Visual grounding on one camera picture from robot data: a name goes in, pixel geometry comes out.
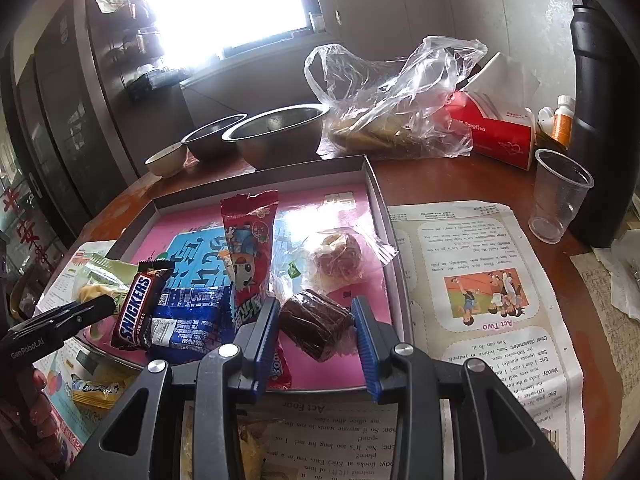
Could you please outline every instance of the finger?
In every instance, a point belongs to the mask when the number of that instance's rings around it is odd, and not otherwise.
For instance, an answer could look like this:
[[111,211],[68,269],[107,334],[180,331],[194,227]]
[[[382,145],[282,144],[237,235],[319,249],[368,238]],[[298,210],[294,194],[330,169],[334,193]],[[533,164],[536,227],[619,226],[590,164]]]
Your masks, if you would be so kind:
[[47,386],[47,378],[37,368],[33,370],[33,384],[35,384],[39,390],[43,390],[44,387]]
[[56,463],[60,459],[60,441],[55,435],[43,438],[34,446],[34,449],[45,462]]
[[46,418],[51,414],[51,404],[47,397],[43,394],[38,396],[38,400],[34,403],[31,411],[29,412],[29,417],[31,419],[31,423],[34,426],[42,424]]
[[47,438],[53,434],[56,434],[58,425],[53,419],[52,415],[49,415],[42,423],[38,424],[38,438]]
[[10,405],[5,400],[0,400],[0,412],[3,412],[14,424],[20,424],[20,412],[18,408]]

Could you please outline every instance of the black water bottle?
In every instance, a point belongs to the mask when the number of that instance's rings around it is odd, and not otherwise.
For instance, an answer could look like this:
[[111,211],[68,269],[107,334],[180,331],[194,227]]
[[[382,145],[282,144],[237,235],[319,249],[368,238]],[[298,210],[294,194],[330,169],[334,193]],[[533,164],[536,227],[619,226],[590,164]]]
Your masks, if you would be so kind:
[[640,170],[640,66],[595,0],[572,0],[575,115],[568,155],[593,176],[569,230],[592,247],[609,247]]

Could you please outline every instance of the blue snack wrapper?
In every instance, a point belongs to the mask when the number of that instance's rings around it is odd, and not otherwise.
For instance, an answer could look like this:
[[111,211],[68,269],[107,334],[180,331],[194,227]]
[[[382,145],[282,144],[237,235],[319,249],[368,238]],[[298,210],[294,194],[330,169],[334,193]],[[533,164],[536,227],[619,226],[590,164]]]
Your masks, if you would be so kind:
[[151,321],[150,356],[182,364],[233,342],[230,294],[231,286],[163,289]]

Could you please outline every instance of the white ceramic bowl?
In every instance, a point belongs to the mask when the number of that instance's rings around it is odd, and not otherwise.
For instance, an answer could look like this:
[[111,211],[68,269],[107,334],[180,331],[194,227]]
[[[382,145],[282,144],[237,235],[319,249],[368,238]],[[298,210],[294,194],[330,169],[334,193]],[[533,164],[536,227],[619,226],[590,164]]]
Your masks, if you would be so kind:
[[176,142],[150,156],[145,164],[154,175],[169,178],[182,170],[185,160],[187,160],[187,147],[181,142]]

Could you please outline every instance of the wooden table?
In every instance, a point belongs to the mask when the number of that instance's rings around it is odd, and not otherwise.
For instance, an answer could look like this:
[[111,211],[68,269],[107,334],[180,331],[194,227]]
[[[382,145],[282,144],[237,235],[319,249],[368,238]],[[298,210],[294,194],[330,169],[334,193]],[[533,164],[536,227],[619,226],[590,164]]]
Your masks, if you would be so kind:
[[[321,153],[330,156],[328,151]],[[591,297],[569,259],[589,248],[570,233],[565,234],[560,243],[547,245],[526,227],[532,205],[534,171],[523,171],[482,155],[384,160],[374,162],[373,167],[387,205],[484,200],[513,209],[551,280],[584,373],[584,479],[604,478],[618,451],[622,380],[614,367]],[[85,226],[54,278],[82,243],[117,239],[151,199],[253,170],[239,157],[199,164],[190,155],[185,170],[173,178],[159,180],[146,174]]]

